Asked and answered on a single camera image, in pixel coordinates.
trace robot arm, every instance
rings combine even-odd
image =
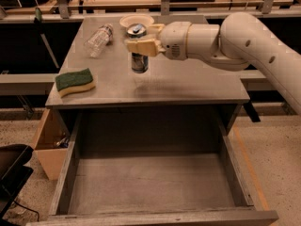
[[[301,56],[256,17],[232,13],[221,26],[175,22],[155,36],[156,47],[160,45],[157,53],[169,59],[196,58],[227,71],[241,71],[252,64],[301,115]]]

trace floor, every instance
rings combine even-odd
[[[301,202],[301,117],[288,115],[282,103],[254,104],[261,122],[252,122],[240,112],[229,138],[251,197],[258,210],[277,210],[279,220],[273,226],[300,225]],[[0,144],[31,145],[43,108],[36,108],[26,119],[22,109],[0,109]],[[40,212],[47,220],[56,181],[49,181],[33,154],[29,162],[34,173],[22,190],[19,203]],[[25,225],[37,215],[12,206],[5,218]]]

